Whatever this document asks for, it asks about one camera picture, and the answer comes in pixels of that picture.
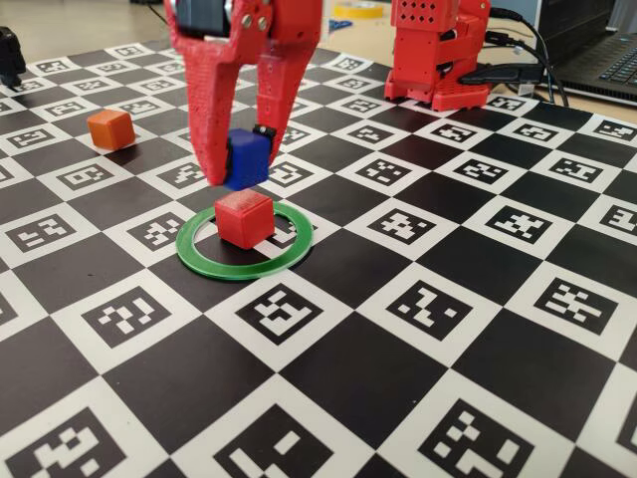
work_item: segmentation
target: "yellow object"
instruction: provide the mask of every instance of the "yellow object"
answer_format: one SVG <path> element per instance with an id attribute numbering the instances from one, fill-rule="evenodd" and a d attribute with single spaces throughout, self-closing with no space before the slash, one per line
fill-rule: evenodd
<path id="1" fill-rule="evenodd" d="M 380 18 L 382 6 L 371 2 L 338 2 L 334 5 L 336 18 Z"/>

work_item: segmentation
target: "red robot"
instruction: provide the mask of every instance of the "red robot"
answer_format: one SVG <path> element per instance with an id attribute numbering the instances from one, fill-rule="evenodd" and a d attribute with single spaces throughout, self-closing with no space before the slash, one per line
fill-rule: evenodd
<path id="1" fill-rule="evenodd" d="M 435 111 L 484 105 L 490 87 L 458 79 L 476 70 L 490 10 L 490 0 L 393 0 L 394 68 L 385 96 L 411 98 Z"/>

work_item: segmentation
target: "black cable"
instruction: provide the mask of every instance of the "black cable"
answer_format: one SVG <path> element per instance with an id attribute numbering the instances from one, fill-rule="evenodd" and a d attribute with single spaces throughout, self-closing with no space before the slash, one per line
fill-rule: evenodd
<path id="1" fill-rule="evenodd" d="M 163 18 L 161 15 L 159 15 L 159 12 L 157 12 L 152 5 L 150 5 L 149 3 L 146 3 L 146 7 L 148 7 L 150 11 L 154 13 L 157 16 L 157 18 L 159 18 L 159 20 L 161 20 L 165 25 L 168 25 L 168 22 L 166 22 L 166 19 Z"/>

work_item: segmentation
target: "red cube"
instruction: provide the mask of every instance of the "red cube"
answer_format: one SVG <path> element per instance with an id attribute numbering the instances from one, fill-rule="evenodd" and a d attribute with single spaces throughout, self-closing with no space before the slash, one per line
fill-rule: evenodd
<path id="1" fill-rule="evenodd" d="M 233 192 L 215 202 L 219 237 L 252 249 L 275 233 L 274 202 L 251 189 Z"/>

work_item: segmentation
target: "orange cube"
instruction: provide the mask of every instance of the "orange cube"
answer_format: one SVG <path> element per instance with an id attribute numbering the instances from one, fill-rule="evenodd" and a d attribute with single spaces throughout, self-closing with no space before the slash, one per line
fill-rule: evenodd
<path id="1" fill-rule="evenodd" d="M 104 149 L 120 149 L 135 141 L 130 114 L 104 110 L 88 119 L 93 144 Z"/>

